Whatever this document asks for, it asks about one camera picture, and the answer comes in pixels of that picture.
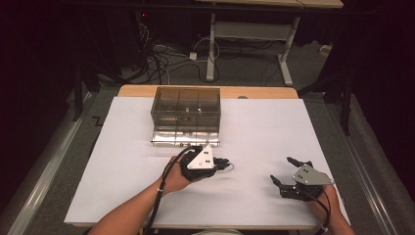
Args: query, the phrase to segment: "wire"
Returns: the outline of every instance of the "wire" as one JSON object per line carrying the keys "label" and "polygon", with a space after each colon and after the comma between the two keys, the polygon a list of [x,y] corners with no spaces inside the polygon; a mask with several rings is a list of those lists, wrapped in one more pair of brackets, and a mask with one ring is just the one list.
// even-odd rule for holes
{"label": "wire", "polygon": [[[170,84],[170,73],[168,72],[168,70],[165,66],[160,66],[160,69],[162,69],[165,73],[167,73],[167,85],[169,85]],[[164,75],[164,73],[160,74],[160,72],[159,72],[160,81],[161,81],[161,77],[163,75]]]}
{"label": "wire", "polygon": [[[260,75],[260,82],[259,82],[259,86],[266,86],[267,84],[268,84],[268,80],[277,72],[277,65],[278,64],[278,61],[277,61],[277,63],[275,63],[274,61],[272,61],[272,62],[270,62],[270,63],[268,63],[268,65],[266,65],[266,67],[265,67],[265,69],[263,70],[263,72],[262,72],[262,74]],[[272,74],[270,74],[266,79],[265,79],[265,82],[263,83],[263,85],[262,85],[262,81],[263,81],[263,79],[264,79],[264,75],[265,75],[265,73],[266,73],[266,71],[268,71],[268,68],[270,68],[271,66],[274,66],[275,68],[274,68],[274,72],[272,73]]]}
{"label": "wire", "polygon": [[[249,50],[246,49],[245,51],[266,50],[266,49],[269,49],[274,42],[277,42],[276,40],[242,40],[242,39],[228,40],[228,39],[223,38],[223,37],[216,37],[216,38],[218,38],[219,40],[228,42],[229,44],[236,44],[240,47],[250,48]],[[260,43],[261,45],[259,45],[259,46],[250,45],[250,44],[258,44],[258,43]]]}
{"label": "wire", "polygon": [[329,225],[329,222],[330,222],[330,215],[331,215],[331,211],[332,211],[332,208],[331,208],[331,205],[330,205],[330,201],[329,201],[329,197],[327,196],[326,192],[323,191],[324,192],[324,195],[326,195],[327,202],[329,204],[329,208],[328,209],[326,208],[326,206],[324,206],[324,204],[320,200],[316,199],[314,196],[312,196],[308,192],[303,191],[303,190],[301,190],[301,189],[299,189],[297,187],[296,187],[296,190],[299,193],[302,193],[305,196],[307,196],[309,199],[312,199],[313,201],[315,201],[326,212],[326,220],[324,221],[323,226],[320,229],[317,230],[317,232],[315,233],[315,235],[321,235],[322,233],[326,232],[327,226]]}
{"label": "wire", "polygon": [[196,47],[199,45],[199,43],[201,43],[202,41],[206,41],[206,40],[211,41],[211,42],[213,42],[213,43],[214,43],[214,45],[216,45],[216,48],[217,48],[217,55],[214,57],[214,58],[216,59],[217,57],[219,57],[219,51],[220,51],[220,49],[219,49],[219,45],[217,45],[217,43],[216,43],[214,40],[210,40],[210,38],[208,38],[208,37],[205,37],[205,38],[202,38],[201,40],[199,40],[199,41],[196,43],[195,47],[193,47],[193,52],[195,52],[195,51],[196,51]]}
{"label": "wire", "polygon": [[[169,56],[180,56],[180,57],[186,57],[186,58],[188,58],[188,59],[190,59],[188,56],[186,56],[185,54],[183,54],[183,53],[181,53],[181,52],[179,52],[178,50],[176,50],[176,49],[174,49],[174,48],[172,48],[172,47],[169,47],[169,46],[167,46],[167,45],[160,45],[160,44],[158,44],[158,45],[155,45],[155,47],[164,47],[165,48],[165,50],[164,51],[160,51],[159,53],[163,53],[163,54],[166,54],[166,55],[169,55]],[[175,52],[177,52],[177,53],[166,53],[166,51],[167,50],[171,50],[171,51],[175,51]]]}
{"label": "wire", "polygon": [[231,167],[226,167],[226,170],[225,169],[219,170],[216,173],[219,173],[220,174],[220,173],[227,173],[227,172],[232,171],[235,168],[235,165],[232,164],[232,163],[229,163],[229,164],[230,164],[229,166],[231,166]]}
{"label": "wire", "polygon": [[186,65],[183,65],[183,66],[177,67],[177,68],[175,68],[175,69],[173,69],[173,70],[170,70],[170,72],[177,71],[177,70],[179,70],[179,69],[181,69],[181,68],[184,68],[184,67],[187,67],[187,66],[195,67],[196,69],[198,69],[199,79],[202,79],[202,78],[201,78],[201,69],[200,69],[197,65],[193,65],[193,64],[186,64]]}
{"label": "wire", "polygon": [[138,24],[138,29],[140,30],[140,34],[141,34],[141,37],[140,37],[140,40],[139,40],[139,42],[138,42],[138,51],[139,52],[141,52],[141,48],[145,48],[146,47],[146,45],[147,45],[147,42],[149,41],[149,39],[150,39],[150,31],[149,31],[149,29],[144,25],[144,24],[142,24],[142,23],[139,23]]}
{"label": "wire", "polygon": [[183,64],[183,63],[185,63],[185,62],[189,62],[189,61],[190,61],[190,59],[188,59],[188,60],[184,60],[184,61],[181,61],[181,62],[177,62],[177,63],[175,63],[175,64],[170,64],[169,66],[170,66],[170,67],[172,67],[172,66],[177,66],[177,65]]}
{"label": "wire", "polygon": [[180,152],[180,154],[178,154],[178,155],[177,155],[177,156],[173,159],[173,161],[172,161],[172,162],[168,163],[168,164],[165,166],[164,171],[162,172],[162,176],[161,176],[161,184],[160,184],[160,187],[159,187],[159,189],[158,189],[158,194],[157,194],[157,196],[156,196],[155,206],[154,206],[154,208],[153,208],[153,212],[152,212],[152,215],[151,215],[151,217],[150,217],[150,220],[149,220],[149,222],[147,223],[146,231],[145,231],[145,233],[144,233],[145,235],[150,234],[150,230],[151,230],[151,228],[152,228],[152,226],[153,226],[153,223],[154,223],[154,221],[155,221],[157,211],[159,210],[159,205],[160,205],[160,201],[161,201],[162,191],[164,190],[165,181],[167,180],[168,175],[170,174],[170,172],[171,172],[171,170],[173,169],[174,165],[178,163],[178,161],[177,161],[177,160],[178,160],[178,159],[179,159],[179,158],[180,158],[183,154],[185,154],[186,152],[188,152],[188,151],[190,151],[190,150],[192,150],[192,149],[194,149],[194,148],[195,148],[194,146],[187,147],[187,148],[186,148],[186,149],[184,149],[182,152]]}
{"label": "wire", "polygon": [[301,2],[300,0],[296,0],[298,3],[302,4],[302,8],[305,9],[305,4],[303,2]]}

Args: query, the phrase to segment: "dark background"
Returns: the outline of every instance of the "dark background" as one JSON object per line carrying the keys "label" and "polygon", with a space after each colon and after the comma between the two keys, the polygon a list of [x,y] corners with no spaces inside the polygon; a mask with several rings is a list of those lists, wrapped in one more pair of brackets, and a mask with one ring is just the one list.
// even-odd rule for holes
{"label": "dark background", "polygon": [[[414,4],[404,0],[357,2],[345,1],[345,9],[377,11],[379,16],[332,17],[331,21],[308,16],[301,19],[295,42],[299,46],[312,40],[336,43],[320,79],[344,67],[353,71],[353,93],[414,199]],[[120,74],[122,67],[137,66],[140,55],[131,50],[137,46],[131,24],[134,14],[79,12],[47,0],[1,3],[1,211],[65,116],[74,68],[81,65],[82,74]],[[208,31],[206,18],[208,15],[152,13],[146,20],[153,20],[149,24],[162,37],[186,48]],[[165,27],[171,21],[180,29]],[[173,29],[184,36],[175,38]],[[82,79],[90,84],[94,77],[84,75]]]}

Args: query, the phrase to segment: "forearm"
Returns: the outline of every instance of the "forearm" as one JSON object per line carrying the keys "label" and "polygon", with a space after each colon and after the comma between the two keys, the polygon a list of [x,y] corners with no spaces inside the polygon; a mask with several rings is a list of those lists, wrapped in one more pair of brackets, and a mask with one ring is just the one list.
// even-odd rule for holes
{"label": "forearm", "polygon": [[160,182],[156,181],[141,193],[105,215],[89,234],[138,234],[153,209]]}
{"label": "forearm", "polygon": [[332,235],[354,235],[353,229],[341,213],[334,213],[330,217],[329,231]]}

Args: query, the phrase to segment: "black cable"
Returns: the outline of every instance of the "black cable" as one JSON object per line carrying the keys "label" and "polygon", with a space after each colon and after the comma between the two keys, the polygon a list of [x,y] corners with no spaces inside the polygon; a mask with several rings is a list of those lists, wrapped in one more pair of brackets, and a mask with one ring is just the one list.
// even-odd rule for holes
{"label": "black cable", "polygon": [[[255,51],[255,50],[266,50],[269,49],[274,42],[273,40],[262,40],[262,41],[246,41],[246,42],[241,42],[241,41],[231,41],[231,40],[227,40],[226,38],[217,38],[217,43],[219,44],[220,41],[224,41],[227,42],[230,45],[237,45],[238,48],[236,50],[238,50],[238,53],[236,56],[233,57],[224,57],[223,55],[228,51],[232,51],[233,48],[227,48],[227,47],[220,47],[220,51],[221,51],[221,59],[224,60],[232,60],[232,59],[236,59],[238,57],[240,57],[243,53],[245,52],[251,52],[251,51]],[[259,46],[253,46],[250,44],[258,44],[260,43]]]}
{"label": "black cable", "polygon": [[190,150],[192,150],[192,149],[194,149],[194,148],[195,148],[194,146],[187,147],[187,148],[186,148],[186,149],[184,149],[182,152],[180,152],[180,154],[178,154],[178,155],[177,155],[177,156],[173,159],[173,161],[172,161],[172,162],[168,163],[168,164],[165,166],[164,171],[162,172],[161,184],[160,184],[160,187],[159,187],[159,189],[158,189],[157,196],[156,196],[155,206],[154,206],[154,208],[153,208],[153,212],[152,212],[152,215],[151,215],[151,217],[150,217],[150,220],[149,220],[149,222],[147,223],[146,231],[145,231],[145,233],[144,233],[145,235],[150,234],[150,230],[151,230],[151,228],[152,228],[152,226],[153,226],[153,223],[154,223],[154,221],[155,221],[157,211],[159,210],[159,205],[160,205],[160,201],[161,201],[162,191],[164,190],[165,181],[167,180],[167,177],[168,177],[168,175],[170,174],[170,171],[173,169],[174,165],[175,165],[176,163],[178,163],[178,161],[177,161],[177,160],[178,160],[178,159],[179,159],[179,158],[180,158],[183,154],[185,154],[186,152],[188,152],[188,151],[190,151]]}
{"label": "black cable", "polygon": [[166,56],[162,56],[160,54],[162,54],[162,53],[155,52],[155,55],[159,56],[159,60],[161,61],[161,63],[164,64],[167,67],[168,58]]}
{"label": "black cable", "polygon": [[186,57],[184,54],[183,55],[181,55],[181,54],[172,54],[172,53],[162,52],[162,51],[158,51],[157,53],[164,54],[164,55],[167,55],[167,56],[172,56],[172,57]]}
{"label": "black cable", "polygon": [[305,9],[305,4],[303,2],[301,2],[300,0],[296,0],[298,3],[302,4],[302,9]]}
{"label": "black cable", "polygon": [[320,229],[318,229],[317,230],[317,232],[315,233],[315,235],[321,235],[321,234],[323,234],[324,232],[326,232],[326,230],[327,230],[327,226],[329,225],[329,222],[330,222],[330,215],[331,215],[331,205],[330,205],[330,201],[329,201],[329,197],[327,196],[327,194],[326,194],[326,192],[324,192],[324,195],[326,195],[326,198],[327,198],[327,202],[328,202],[328,204],[329,204],[329,209],[330,210],[328,210],[327,208],[326,208],[326,206],[324,206],[324,204],[322,203],[322,202],[320,202],[320,200],[318,200],[318,199],[316,199],[315,197],[313,197],[311,194],[309,194],[308,192],[306,192],[306,191],[302,191],[301,189],[299,189],[299,188],[297,188],[297,191],[299,192],[299,193],[302,193],[302,194],[304,194],[305,196],[307,196],[309,199],[312,199],[313,201],[315,201],[318,205],[320,205],[320,207],[326,212],[326,220],[324,221],[324,223],[323,223],[323,226],[320,228]]}
{"label": "black cable", "polygon": [[201,69],[200,69],[197,65],[193,65],[193,64],[186,64],[186,65],[183,65],[183,66],[179,66],[179,67],[177,67],[177,68],[175,68],[175,69],[171,70],[170,72],[177,71],[177,70],[179,70],[179,69],[181,69],[181,68],[183,68],[183,67],[187,67],[187,66],[195,67],[196,69],[198,69],[199,80],[202,80],[202,78],[201,78]]}
{"label": "black cable", "polygon": [[149,45],[146,45],[141,52],[140,58],[138,59],[138,64],[141,65],[141,68],[138,72],[131,75],[130,77],[126,78],[127,81],[132,81],[134,79],[139,78],[142,76],[146,71],[149,69],[149,65],[147,64],[147,57],[152,53],[154,47],[154,43],[150,42]]}
{"label": "black cable", "polygon": [[166,57],[163,57],[163,56],[160,56],[160,55],[157,55],[157,56],[159,56],[159,57],[157,57],[156,55],[157,55],[157,53],[152,56],[152,63],[154,63],[156,65],[156,68],[154,70],[149,69],[149,70],[152,70],[153,72],[148,77],[148,83],[151,84],[152,81],[159,80],[159,85],[161,85],[161,79],[162,79],[162,76],[165,74],[166,67],[167,67],[167,64],[162,59],[166,59]]}
{"label": "black cable", "polygon": [[174,63],[174,64],[167,64],[167,65],[168,65],[169,67],[172,67],[172,66],[177,66],[177,65],[183,64],[183,63],[185,63],[185,62],[189,62],[189,61],[192,61],[192,60],[187,59],[187,60],[184,60],[184,61],[181,61],[181,62],[177,62],[177,63]]}
{"label": "black cable", "polygon": [[265,75],[265,72],[268,70],[268,68],[270,67],[270,66],[275,66],[276,67],[276,65],[278,65],[278,61],[277,61],[277,63],[275,63],[275,62],[270,62],[268,65],[266,65],[266,67],[265,67],[265,69],[263,70],[263,72],[262,72],[262,74],[260,75],[260,82],[259,82],[259,86],[266,86],[267,84],[268,84],[268,80],[277,72],[277,69],[275,68],[274,69],[274,72],[272,73],[272,74],[270,74],[266,79],[265,79],[265,82],[263,83],[263,85],[262,85],[262,81],[263,81],[263,79],[264,79],[264,75]]}
{"label": "black cable", "polygon": [[[98,53],[98,55],[100,56],[100,58],[101,58],[101,60],[104,62],[104,65],[105,65],[105,67],[107,68],[107,70],[108,71],[111,71],[112,69],[111,69],[111,67],[110,67],[110,65],[108,64],[108,62],[107,62],[107,60],[105,59],[105,57],[104,57],[104,55],[102,54],[102,52],[101,52],[101,50],[98,48],[98,43],[97,43],[97,41],[96,41],[96,39],[95,39],[95,36],[94,36],[94,34],[92,33],[92,30],[91,30],[91,28],[90,28],[90,26],[89,26],[89,24],[88,24],[88,21],[85,19],[85,16],[84,16],[84,14],[83,14],[83,12],[81,13],[81,16],[82,16],[82,19],[83,19],[83,21],[84,21],[84,23],[85,23],[85,26],[86,26],[86,29],[87,29],[87,31],[88,31],[88,33],[89,33],[89,36],[91,37],[91,39],[93,40],[93,44],[94,44],[94,46],[95,46],[95,50],[97,51],[97,53]],[[115,81],[117,81],[117,82],[119,82],[119,83],[122,83],[122,84],[128,84],[128,83],[130,83],[130,81],[131,80],[133,80],[133,79],[135,79],[135,78],[137,78],[137,77],[140,77],[141,75],[143,75],[145,72],[146,72],[146,70],[148,69],[148,67],[147,67],[147,64],[146,63],[142,63],[142,59],[140,59],[139,60],[139,64],[142,64],[143,65],[143,67],[141,67],[141,69],[138,71],[138,72],[136,72],[135,74],[133,74],[132,76],[130,76],[130,77],[128,77],[128,78],[124,78],[124,77],[122,77],[121,75],[111,75],[110,76],[110,78],[111,79],[113,79],[113,80],[115,80]]]}

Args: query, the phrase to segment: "person's hand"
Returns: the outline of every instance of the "person's hand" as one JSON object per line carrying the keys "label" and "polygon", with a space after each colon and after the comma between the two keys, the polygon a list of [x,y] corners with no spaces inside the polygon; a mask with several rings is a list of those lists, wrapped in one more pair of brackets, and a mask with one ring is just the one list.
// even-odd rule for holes
{"label": "person's hand", "polygon": [[[322,193],[317,199],[327,208],[327,210],[331,210],[331,214],[342,214],[340,211],[340,203],[336,188],[333,185],[324,185],[324,193]],[[327,216],[326,211],[324,211],[324,209],[314,201],[309,201],[308,203],[311,205],[320,220],[324,222]]]}
{"label": "person's hand", "polygon": [[182,190],[192,183],[187,180],[181,172],[180,160],[183,158],[183,156],[181,156],[176,163],[173,162],[175,158],[176,157],[171,157],[169,161],[170,164],[173,164],[173,168],[165,180],[164,191],[162,192],[163,196],[171,192]]}
{"label": "person's hand", "polygon": [[[322,193],[317,199],[330,210],[330,221],[329,221],[329,231],[332,235],[354,235],[354,231],[351,226],[348,224],[347,220],[340,210],[340,202],[337,195],[337,190],[333,185],[325,185],[324,193]],[[311,207],[314,209],[317,216],[321,219],[322,222],[326,220],[326,211],[319,204],[314,201],[308,202]]]}

